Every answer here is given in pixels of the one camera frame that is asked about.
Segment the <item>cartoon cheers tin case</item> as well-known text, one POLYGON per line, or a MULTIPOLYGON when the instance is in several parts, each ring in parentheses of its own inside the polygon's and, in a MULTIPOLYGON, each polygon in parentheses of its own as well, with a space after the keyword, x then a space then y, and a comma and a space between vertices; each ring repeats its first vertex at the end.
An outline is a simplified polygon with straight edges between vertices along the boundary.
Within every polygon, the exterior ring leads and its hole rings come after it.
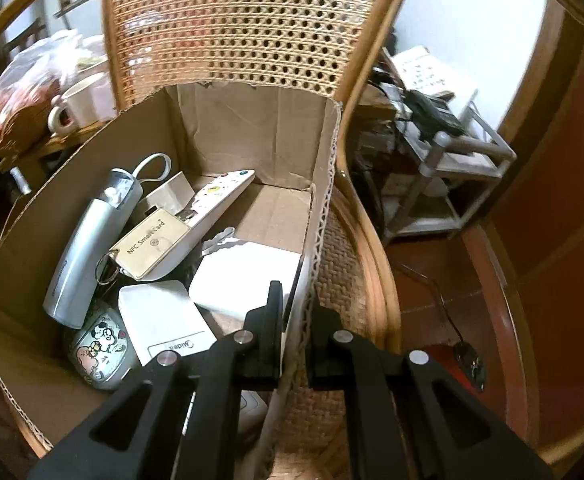
POLYGON ((139 365, 122 317, 101 300, 94 301, 79 330, 66 330, 65 344, 77 373, 98 390, 116 390, 139 365))

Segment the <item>white air conditioner remote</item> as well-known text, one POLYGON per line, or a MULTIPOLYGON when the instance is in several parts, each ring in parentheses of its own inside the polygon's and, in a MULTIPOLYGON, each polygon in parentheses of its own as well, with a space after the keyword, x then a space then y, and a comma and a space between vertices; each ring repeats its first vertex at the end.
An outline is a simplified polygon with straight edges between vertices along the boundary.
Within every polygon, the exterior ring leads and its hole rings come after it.
POLYGON ((165 350, 189 356, 217 341, 179 281, 121 287, 118 310, 141 365, 165 350))

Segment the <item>white rectangular power bank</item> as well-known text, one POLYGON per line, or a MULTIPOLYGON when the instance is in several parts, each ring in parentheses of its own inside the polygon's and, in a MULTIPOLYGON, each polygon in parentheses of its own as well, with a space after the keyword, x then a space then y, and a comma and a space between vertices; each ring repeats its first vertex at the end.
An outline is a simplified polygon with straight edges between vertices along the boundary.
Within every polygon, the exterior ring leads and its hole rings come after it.
POLYGON ((206 255, 189 287, 197 307, 243 321, 247 312, 264 307, 270 283, 282 285, 289 299, 301 255, 231 237, 206 255))

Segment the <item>beige NFC smart card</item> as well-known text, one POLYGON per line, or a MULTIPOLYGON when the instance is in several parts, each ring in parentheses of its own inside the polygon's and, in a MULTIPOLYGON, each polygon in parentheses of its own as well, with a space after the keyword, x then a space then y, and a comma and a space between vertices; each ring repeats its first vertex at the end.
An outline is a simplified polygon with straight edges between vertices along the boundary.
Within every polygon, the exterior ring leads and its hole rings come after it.
POLYGON ((141 281, 157 269, 188 232, 185 222, 157 209, 121 237, 108 255, 129 278, 141 281))

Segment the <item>key bunch with black fob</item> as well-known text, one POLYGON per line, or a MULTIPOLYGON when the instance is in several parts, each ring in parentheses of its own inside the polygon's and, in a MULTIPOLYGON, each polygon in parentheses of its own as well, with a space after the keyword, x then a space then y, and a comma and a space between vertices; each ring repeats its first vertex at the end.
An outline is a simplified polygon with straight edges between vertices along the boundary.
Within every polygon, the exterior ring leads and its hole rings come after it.
POLYGON ((204 240, 201 250, 201 256, 206 257, 220 249, 231 248, 233 246, 242 245, 243 240, 239 240, 234 236, 235 229, 233 226, 228 226, 216 234, 210 240, 204 240))

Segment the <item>light blue bottle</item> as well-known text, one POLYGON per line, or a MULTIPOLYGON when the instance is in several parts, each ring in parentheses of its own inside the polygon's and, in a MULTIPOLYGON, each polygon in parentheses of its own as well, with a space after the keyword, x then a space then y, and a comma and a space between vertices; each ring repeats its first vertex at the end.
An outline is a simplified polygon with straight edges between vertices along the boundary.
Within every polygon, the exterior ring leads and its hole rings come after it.
POLYGON ((83 211, 43 300, 45 313, 60 325, 73 330, 83 326, 98 285, 98 263, 116 242, 143 196, 145 180, 140 177, 141 171, 156 159, 162 160, 164 167, 152 180, 164 181, 171 170, 171 158, 154 153, 132 171, 110 170, 98 194, 83 211))

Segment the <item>long white remote control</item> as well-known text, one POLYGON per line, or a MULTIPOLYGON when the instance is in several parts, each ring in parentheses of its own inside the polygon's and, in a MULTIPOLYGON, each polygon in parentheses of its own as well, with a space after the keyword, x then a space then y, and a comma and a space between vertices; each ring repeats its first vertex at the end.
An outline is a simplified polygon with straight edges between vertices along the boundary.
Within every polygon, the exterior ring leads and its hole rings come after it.
POLYGON ((188 232, 171 244, 165 255, 154 262, 153 266, 136 280, 153 282, 179 266, 237 197, 249 187, 254 178, 254 170, 242 169, 222 174, 205 184, 193 195, 188 206, 173 213, 173 217, 182 226, 186 226, 188 232))

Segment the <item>brown cardboard box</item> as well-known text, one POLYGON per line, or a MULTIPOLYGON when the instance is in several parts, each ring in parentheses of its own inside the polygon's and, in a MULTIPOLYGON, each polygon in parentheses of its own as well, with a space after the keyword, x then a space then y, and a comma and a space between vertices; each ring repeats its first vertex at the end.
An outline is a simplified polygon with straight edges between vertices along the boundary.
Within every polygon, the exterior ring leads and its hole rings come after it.
POLYGON ((34 479, 261 479, 307 332, 341 107, 196 82, 86 141, 0 246, 34 479))

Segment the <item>grey metal shelf rack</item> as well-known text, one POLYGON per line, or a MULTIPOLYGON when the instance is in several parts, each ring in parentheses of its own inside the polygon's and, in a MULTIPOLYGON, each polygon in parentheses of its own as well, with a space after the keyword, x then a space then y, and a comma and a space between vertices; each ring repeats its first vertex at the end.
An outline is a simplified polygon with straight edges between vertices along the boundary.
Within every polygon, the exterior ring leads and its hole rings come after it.
POLYGON ((393 117, 361 130, 353 180, 383 243, 398 237, 461 231, 516 161, 516 152, 472 107, 459 122, 466 133, 420 140, 405 93, 393 117))

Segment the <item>black desk telephone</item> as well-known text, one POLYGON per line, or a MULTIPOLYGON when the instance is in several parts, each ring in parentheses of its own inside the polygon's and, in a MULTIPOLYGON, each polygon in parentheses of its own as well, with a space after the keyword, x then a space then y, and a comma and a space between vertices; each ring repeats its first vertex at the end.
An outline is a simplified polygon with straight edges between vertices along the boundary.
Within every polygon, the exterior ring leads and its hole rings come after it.
POLYGON ((403 102, 411 110, 411 122, 420 132, 420 140, 431 142, 436 133, 463 136, 466 133, 459 119, 441 99, 430 98, 418 90, 408 90, 403 102))

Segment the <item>wicker basket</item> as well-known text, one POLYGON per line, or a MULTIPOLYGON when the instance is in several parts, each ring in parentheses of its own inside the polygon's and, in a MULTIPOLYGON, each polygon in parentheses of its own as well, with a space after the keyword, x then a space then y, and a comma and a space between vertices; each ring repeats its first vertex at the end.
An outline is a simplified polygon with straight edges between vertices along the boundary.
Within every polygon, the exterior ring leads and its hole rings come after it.
POLYGON ((22 155, 51 138, 48 117, 50 102, 39 102, 16 110, 0 125, 0 173, 11 169, 22 155))

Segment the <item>white mug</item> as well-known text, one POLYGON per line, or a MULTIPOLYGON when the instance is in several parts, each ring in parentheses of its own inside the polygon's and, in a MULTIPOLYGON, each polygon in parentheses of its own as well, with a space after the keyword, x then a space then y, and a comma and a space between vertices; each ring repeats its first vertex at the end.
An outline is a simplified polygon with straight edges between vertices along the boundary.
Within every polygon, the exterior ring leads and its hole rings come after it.
POLYGON ((113 119, 114 91, 106 73, 92 74, 52 99, 48 128, 53 136, 65 138, 97 122, 113 119))

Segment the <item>white paper note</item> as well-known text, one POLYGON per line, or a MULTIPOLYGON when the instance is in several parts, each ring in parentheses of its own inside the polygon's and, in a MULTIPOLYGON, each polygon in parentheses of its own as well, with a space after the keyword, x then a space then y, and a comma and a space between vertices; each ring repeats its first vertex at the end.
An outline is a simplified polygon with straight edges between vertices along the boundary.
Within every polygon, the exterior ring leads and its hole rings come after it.
POLYGON ((391 61, 407 90, 435 98, 454 93, 449 67, 426 47, 415 46, 399 52, 392 56, 391 61))

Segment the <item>clear plastic bag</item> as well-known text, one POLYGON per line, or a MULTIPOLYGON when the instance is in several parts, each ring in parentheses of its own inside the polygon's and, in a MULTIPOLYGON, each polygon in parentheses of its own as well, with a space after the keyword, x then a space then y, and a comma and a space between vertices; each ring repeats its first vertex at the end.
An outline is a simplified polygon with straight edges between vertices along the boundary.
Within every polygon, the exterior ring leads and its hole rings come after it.
POLYGON ((0 125, 24 106, 52 98, 107 61, 103 35, 62 29, 14 57, 0 76, 0 125))

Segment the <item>rattan chair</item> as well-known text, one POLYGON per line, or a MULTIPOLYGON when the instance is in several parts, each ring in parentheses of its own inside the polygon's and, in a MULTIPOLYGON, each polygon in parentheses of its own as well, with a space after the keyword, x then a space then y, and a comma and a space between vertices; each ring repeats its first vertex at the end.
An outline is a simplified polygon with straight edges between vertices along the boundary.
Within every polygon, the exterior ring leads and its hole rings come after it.
POLYGON ((368 332, 397 350, 392 273, 345 172, 345 132, 403 0, 104 0, 118 117, 28 200, 0 245, 0 387, 22 436, 48 453, 105 399, 69 367, 43 310, 58 260, 114 168, 162 152, 195 182, 249 168, 223 215, 243 240, 301 255, 288 368, 297 364, 331 205, 366 278, 368 332))

